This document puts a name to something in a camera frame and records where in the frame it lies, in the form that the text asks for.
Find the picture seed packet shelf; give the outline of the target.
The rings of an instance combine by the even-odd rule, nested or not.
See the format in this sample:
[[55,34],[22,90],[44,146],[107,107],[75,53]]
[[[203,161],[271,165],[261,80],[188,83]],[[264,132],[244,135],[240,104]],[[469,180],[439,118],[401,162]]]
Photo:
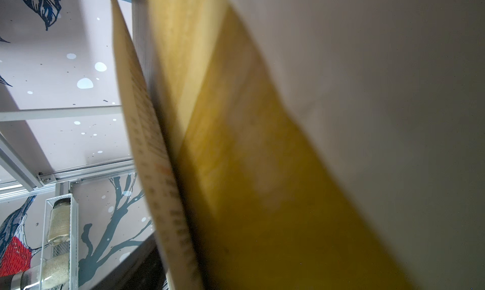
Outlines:
[[169,289],[203,289],[183,203],[135,46],[119,2],[110,1],[121,106],[168,286]]

